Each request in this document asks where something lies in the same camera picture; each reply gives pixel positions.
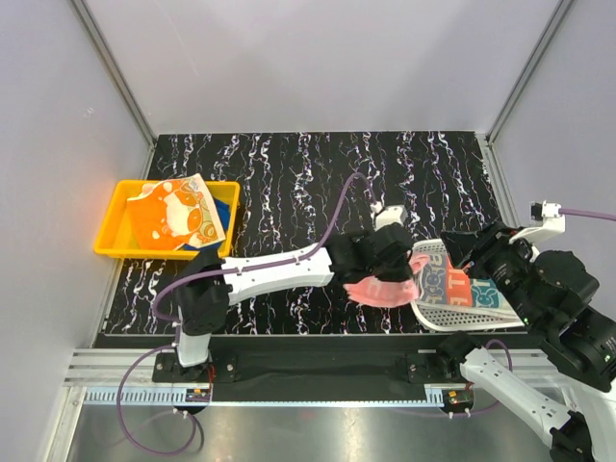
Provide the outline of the orange patterned towel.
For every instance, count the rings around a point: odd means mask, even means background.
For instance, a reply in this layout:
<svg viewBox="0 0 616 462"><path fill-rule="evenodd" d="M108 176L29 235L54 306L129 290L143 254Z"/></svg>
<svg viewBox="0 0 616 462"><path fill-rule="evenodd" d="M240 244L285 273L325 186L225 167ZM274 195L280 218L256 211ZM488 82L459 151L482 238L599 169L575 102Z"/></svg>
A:
<svg viewBox="0 0 616 462"><path fill-rule="evenodd" d="M200 174L147 184L127 199L126 210L141 249L199 249L225 239L216 203Z"/></svg>

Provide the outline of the pink white towel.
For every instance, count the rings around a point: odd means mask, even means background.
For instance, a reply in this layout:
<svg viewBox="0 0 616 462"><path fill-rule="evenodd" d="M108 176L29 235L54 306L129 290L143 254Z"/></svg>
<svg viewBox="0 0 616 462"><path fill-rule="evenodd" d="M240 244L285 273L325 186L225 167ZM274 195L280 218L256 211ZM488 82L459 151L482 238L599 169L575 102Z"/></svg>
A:
<svg viewBox="0 0 616 462"><path fill-rule="evenodd" d="M413 255L409 261L411 278L402 282L385 282L370 276L354 284L345 284L347 297L358 304L379 309L409 304L421 295L417 278L428 262L427 255Z"/></svg>

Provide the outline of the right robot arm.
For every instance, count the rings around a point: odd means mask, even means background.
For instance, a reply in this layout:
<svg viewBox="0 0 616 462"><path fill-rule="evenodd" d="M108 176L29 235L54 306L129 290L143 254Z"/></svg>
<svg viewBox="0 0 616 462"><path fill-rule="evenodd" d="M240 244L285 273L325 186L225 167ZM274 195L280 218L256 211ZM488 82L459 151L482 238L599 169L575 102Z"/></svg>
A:
<svg viewBox="0 0 616 462"><path fill-rule="evenodd" d="M615 458L615 322L591 307L598 280L570 251L533 251L535 228L496 221L474 233L444 231L454 268L490 280L539 338L540 349L567 377L577 398L571 410L540 394L503 367L474 337L457 332L436 350L448 381L485 389L550 449L553 461Z"/></svg>

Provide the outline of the multicolour rabbit letter towel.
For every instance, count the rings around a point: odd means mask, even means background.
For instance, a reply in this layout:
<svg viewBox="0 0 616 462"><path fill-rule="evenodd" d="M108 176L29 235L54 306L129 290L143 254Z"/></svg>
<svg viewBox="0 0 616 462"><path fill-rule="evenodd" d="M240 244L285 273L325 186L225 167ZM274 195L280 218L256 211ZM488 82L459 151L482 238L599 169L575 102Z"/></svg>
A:
<svg viewBox="0 0 616 462"><path fill-rule="evenodd" d="M444 253L421 254L418 301L430 308L512 318L515 313L490 280L470 279Z"/></svg>

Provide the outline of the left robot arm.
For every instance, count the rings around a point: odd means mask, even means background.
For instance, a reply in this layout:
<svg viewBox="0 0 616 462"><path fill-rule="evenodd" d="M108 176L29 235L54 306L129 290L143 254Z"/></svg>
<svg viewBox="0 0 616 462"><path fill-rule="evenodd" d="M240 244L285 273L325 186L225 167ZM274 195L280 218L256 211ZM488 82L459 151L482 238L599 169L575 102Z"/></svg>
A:
<svg viewBox="0 0 616 462"><path fill-rule="evenodd" d="M228 308L258 295L334 284L349 299L375 308L416 300L417 277L427 259L412 246L407 230L394 223L279 254L221 259L202 253L174 283L180 324L174 369L186 380L200 379L211 337L224 326Z"/></svg>

